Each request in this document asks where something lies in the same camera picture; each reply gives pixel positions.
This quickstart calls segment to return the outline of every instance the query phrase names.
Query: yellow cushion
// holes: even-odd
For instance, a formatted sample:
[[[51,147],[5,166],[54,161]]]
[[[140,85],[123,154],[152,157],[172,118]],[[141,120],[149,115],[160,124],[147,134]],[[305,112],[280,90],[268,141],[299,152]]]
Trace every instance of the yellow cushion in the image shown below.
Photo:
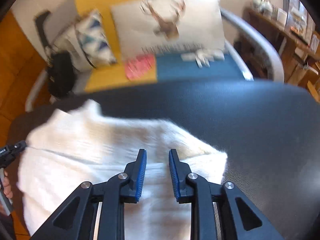
[[[94,8],[99,10],[110,47],[118,60],[116,65],[103,66],[92,71],[85,88],[87,92],[156,82],[156,66],[134,82],[129,81],[125,76],[124,66],[121,62],[119,40],[112,20],[110,6],[126,1],[128,0],[75,0],[79,15],[83,15]]]

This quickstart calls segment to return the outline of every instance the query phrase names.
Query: black table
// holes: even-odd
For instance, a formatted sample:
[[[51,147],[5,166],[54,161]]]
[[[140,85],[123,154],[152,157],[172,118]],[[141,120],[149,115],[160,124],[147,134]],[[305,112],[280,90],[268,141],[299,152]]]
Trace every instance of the black table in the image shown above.
[[[226,151],[224,180],[235,182],[285,239],[309,236],[320,212],[320,107],[306,90],[268,81],[201,81],[101,91],[18,117],[9,143],[25,139],[56,108],[75,109],[89,98],[104,115],[169,119]],[[12,181],[18,164],[9,167]],[[14,195],[21,215],[16,188]]]

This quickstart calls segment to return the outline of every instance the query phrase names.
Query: metal pivot screw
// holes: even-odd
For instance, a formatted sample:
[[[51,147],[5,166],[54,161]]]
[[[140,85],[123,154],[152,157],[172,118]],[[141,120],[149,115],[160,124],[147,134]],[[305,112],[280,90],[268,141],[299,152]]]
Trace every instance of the metal pivot screw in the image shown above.
[[[189,179],[196,179],[196,178],[198,178],[198,174],[192,172],[192,173],[188,174],[188,177],[189,177]]]
[[[83,183],[81,183],[81,188],[89,188],[90,187],[90,182],[85,181]]]
[[[128,177],[128,174],[126,174],[126,173],[120,173],[119,175],[118,175],[118,178],[119,179],[126,179]]]
[[[235,187],[235,185],[232,182],[227,182],[225,186],[227,189],[233,189]]]

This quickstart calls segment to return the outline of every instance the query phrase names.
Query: white towel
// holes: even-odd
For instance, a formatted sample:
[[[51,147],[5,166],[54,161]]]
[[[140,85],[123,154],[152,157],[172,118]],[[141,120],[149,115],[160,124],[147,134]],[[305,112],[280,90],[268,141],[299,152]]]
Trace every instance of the white towel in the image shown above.
[[[227,155],[163,120],[103,117],[89,100],[65,113],[56,110],[33,130],[19,166],[24,219],[31,235],[83,181],[107,181],[147,150],[147,169],[138,204],[125,204],[126,239],[190,239],[190,204],[174,198],[168,152],[208,181],[221,183]]]

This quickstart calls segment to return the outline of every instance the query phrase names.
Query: white pillow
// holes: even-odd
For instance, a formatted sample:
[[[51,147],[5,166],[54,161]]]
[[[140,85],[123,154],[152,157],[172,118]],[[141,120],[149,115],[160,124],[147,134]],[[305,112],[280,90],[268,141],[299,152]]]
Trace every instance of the white pillow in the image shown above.
[[[99,64],[116,63],[97,9],[80,22],[72,24],[54,42],[54,46],[57,51],[69,51],[74,67],[81,72]]]
[[[131,0],[111,12],[124,59],[224,49],[219,0]]]

